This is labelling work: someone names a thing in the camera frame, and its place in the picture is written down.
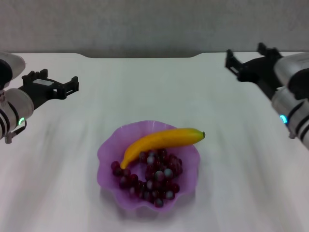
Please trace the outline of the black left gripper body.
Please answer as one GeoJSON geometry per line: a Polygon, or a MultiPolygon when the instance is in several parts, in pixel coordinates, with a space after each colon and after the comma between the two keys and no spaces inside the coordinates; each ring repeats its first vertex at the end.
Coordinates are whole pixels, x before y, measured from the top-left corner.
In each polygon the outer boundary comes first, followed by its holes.
{"type": "Polygon", "coordinates": [[[44,103],[50,100],[63,100],[67,97],[66,84],[57,81],[48,80],[52,82],[50,85],[38,84],[33,82],[24,82],[18,89],[25,92],[33,102],[34,109],[39,108],[44,103]]]}

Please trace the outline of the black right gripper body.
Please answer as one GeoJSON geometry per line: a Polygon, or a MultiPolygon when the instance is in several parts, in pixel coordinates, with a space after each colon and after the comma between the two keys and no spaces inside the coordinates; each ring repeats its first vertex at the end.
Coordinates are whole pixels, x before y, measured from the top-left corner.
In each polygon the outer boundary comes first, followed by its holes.
{"type": "Polygon", "coordinates": [[[243,63],[237,76],[238,81],[256,84],[271,100],[277,88],[282,86],[274,72],[274,66],[280,58],[261,57],[243,63]]]}

